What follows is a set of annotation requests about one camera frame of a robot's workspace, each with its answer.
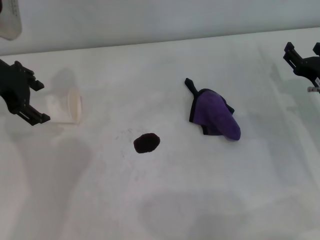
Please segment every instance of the white table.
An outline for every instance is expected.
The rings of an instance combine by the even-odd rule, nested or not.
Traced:
[[[0,104],[2,240],[318,240],[320,96],[283,59],[320,28],[6,56],[47,92],[77,86],[79,126]],[[242,136],[188,122],[184,85],[221,94]],[[146,154],[133,141],[155,133]]]

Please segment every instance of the clear cup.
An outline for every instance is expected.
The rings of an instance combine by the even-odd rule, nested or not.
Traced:
[[[66,95],[48,94],[30,99],[30,105],[41,114],[50,116],[48,123],[79,124],[82,116],[82,100],[77,88]]]
[[[2,0],[0,12],[0,37],[14,40],[22,32],[18,0]]]

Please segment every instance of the dark brown object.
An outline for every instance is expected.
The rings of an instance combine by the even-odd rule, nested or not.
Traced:
[[[138,154],[150,153],[160,144],[160,138],[154,133],[146,133],[134,140],[134,149]]]

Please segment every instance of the purple cloth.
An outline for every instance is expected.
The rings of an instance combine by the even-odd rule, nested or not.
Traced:
[[[227,105],[223,97],[210,89],[195,92],[194,88],[192,93],[194,100],[189,121],[200,125],[204,135],[224,135],[228,139],[238,141],[241,131],[232,116],[234,109]]]

